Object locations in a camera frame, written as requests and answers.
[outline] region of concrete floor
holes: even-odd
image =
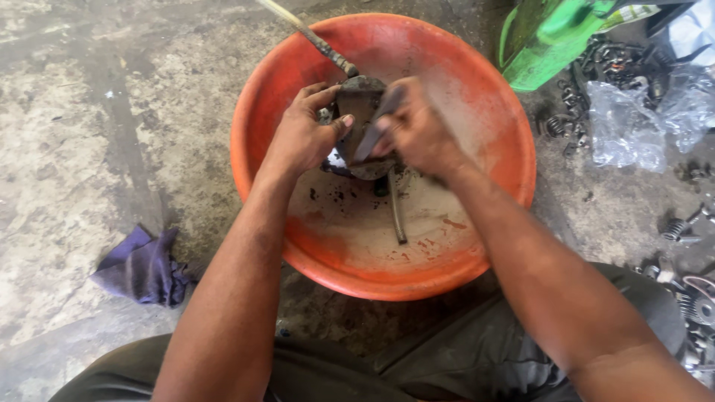
[[[509,0],[284,0],[308,23],[382,11],[457,34],[493,60]],[[45,401],[94,359],[173,330],[181,313],[135,305],[87,277],[138,223],[176,225],[178,260],[207,262],[241,201],[229,131],[245,80],[292,31],[250,0],[0,0],[0,395]],[[529,117],[560,106],[552,85],[520,95]],[[711,264],[712,245],[660,239],[666,213],[689,214],[711,183],[681,180],[670,151],[660,175],[572,160],[535,138],[532,211],[589,260],[637,266],[657,253]],[[586,202],[588,194],[593,199]],[[696,230],[715,233],[699,222]],[[424,328],[497,288],[487,273],[411,303],[349,298],[283,268],[278,328],[337,340],[360,355]]]

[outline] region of green plastic container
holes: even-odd
[[[516,92],[539,88],[586,50],[615,0],[524,0],[506,17],[498,63]]]

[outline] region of dark trousers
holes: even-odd
[[[676,355],[686,329],[658,283],[594,263]],[[50,402],[148,401],[171,335],[122,346],[67,383]],[[276,338],[266,401],[580,401],[503,295],[361,359],[327,340]]]

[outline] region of purple cloth rag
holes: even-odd
[[[178,231],[173,227],[152,240],[142,228],[135,227],[104,257],[89,279],[112,295],[124,296],[139,304],[176,307],[184,301],[184,291],[190,281],[183,273],[187,264],[177,263],[169,255]]]

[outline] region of hand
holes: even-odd
[[[329,88],[321,82],[298,92],[283,113],[262,166],[297,178],[320,165],[355,121],[352,115],[346,114],[327,126],[317,122],[316,111],[329,105],[339,88],[340,85]]]
[[[407,165],[428,175],[445,178],[467,159],[450,133],[442,116],[425,96],[417,77],[393,82],[405,89],[405,97],[395,114],[386,114],[376,123],[384,132],[372,155],[384,156],[396,149]]]

